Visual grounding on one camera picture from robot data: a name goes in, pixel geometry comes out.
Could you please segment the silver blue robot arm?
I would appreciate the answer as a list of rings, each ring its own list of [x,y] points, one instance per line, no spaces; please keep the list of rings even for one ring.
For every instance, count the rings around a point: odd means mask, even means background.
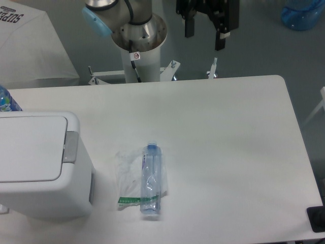
[[[82,15],[91,28],[102,36],[111,35],[122,26],[144,26],[153,19],[153,1],[85,1]],[[230,31],[239,27],[239,1],[176,1],[176,14],[184,20],[184,36],[194,36],[197,13],[213,23],[215,50],[225,48]]]

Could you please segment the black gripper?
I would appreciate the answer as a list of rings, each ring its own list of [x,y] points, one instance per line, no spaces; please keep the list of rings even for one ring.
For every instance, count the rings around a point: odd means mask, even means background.
[[[194,36],[195,20],[197,13],[203,13],[213,22],[216,32],[215,50],[225,48],[226,38],[230,31],[239,27],[239,1],[234,0],[193,0],[176,1],[176,13],[185,21],[185,37]]]

